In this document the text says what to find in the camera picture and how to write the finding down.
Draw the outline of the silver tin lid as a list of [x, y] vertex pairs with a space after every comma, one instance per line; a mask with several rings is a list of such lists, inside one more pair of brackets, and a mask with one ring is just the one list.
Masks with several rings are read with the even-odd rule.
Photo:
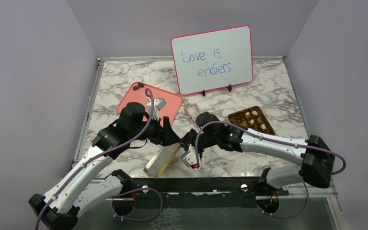
[[143, 171], [148, 176], [160, 177], [180, 148], [178, 143], [162, 147], [145, 165]]

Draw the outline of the pink plastic tray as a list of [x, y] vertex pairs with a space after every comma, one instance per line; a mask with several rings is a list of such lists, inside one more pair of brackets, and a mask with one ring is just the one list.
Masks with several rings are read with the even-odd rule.
[[167, 105], [165, 107], [163, 107], [163, 109], [160, 111], [160, 119], [162, 119], [164, 116], [169, 117], [170, 119], [170, 124], [173, 124], [173, 121], [181, 107], [182, 104], [182, 96], [175, 94], [173, 92], [161, 89], [161, 88], [157, 88], [155, 86], [151, 86], [149, 84], [144, 83], [144, 87], [140, 88], [137, 91], [132, 90], [132, 88], [135, 85], [138, 85], [139, 81], [132, 83], [132, 85], [130, 86], [130, 88], [127, 90], [127, 92], [125, 93], [125, 95], [123, 96], [121, 102], [119, 103], [119, 105], [117, 106], [117, 111], [120, 113], [122, 111], [122, 109], [130, 102], [137, 102], [142, 104], [145, 107], [145, 111], [148, 113], [147, 110], [147, 103], [148, 100], [146, 99], [146, 97], [148, 97], [145, 93], [146, 89], [150, 89], [152, 91], [153, 94], [153, 98], [163, 98]]

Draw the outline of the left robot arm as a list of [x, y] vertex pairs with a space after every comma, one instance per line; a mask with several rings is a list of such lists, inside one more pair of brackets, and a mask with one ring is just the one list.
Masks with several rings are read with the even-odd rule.
[[129, 149], [134, 140], [149, 140], [161, 146], [180, 142], [168, 117], [161, 122], [153, 119], [142, 104], [128, 103], [117, 120], [98, 132], [87, 153], [57, 185], [29, 199], [37, 215], [35, 228], [44, 223], [50, 230], [70, 230], [83, 214], [108, 197], [127, 196], [131, 192], [131, 178], [123, 170], [117, 170], [116, 175], [107, 176], [97, 185], [91, 181]]

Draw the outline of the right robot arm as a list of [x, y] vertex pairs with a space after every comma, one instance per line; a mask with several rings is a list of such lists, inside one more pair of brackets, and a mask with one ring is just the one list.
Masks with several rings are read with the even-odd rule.
[[319, 136], [282, 138], [220, 121], [208, 112], [200, 114], [195, 122], [200, 131], [190, 130], [180, 144], [185, 150], [193, 151], [197, 165], [204, 149], [218, 146], [226, 151], [260, 153], [289, 162], [288, 165], [263, 171], [257, 182], [258, 191], [263, 195], [269, 195], [285, 185], [302, 182], [323, 189], [330, 186], [335, 153]]

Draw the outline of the gold chocolate box tray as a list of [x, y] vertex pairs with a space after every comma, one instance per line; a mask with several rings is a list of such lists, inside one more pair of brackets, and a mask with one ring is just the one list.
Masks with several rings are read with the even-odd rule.
[[265, 134], [276, 134], [259, 106], [253, 106], [229, 114], [226, 121], [238, 126], [251, 128]]

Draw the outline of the small white red card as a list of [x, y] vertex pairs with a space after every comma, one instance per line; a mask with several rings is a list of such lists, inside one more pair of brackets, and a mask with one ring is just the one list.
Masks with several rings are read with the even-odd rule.
[[199, 160], [199, 169], [204, 168], [204, 166], [205, 166], [205, 157], [202, 157]]

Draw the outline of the pink framed whiteboard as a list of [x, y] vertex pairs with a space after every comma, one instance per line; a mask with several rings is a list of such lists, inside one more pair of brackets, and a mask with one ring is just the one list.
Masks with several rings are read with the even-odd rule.
[[170, 44], [181, 95], [231, 90], [254, 79], [248, 25], [176, 36]]

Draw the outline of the black metal base rail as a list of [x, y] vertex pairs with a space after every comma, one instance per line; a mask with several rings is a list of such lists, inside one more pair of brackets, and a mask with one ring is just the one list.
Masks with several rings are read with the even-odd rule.
[[281, 188], [272, 188], [259, 177], [195, 177], [195, 178], [133, 178], [123, 192], [113, 196], [113, 208], [256, 208], [257, 197], [276, 200], [287, 196]]

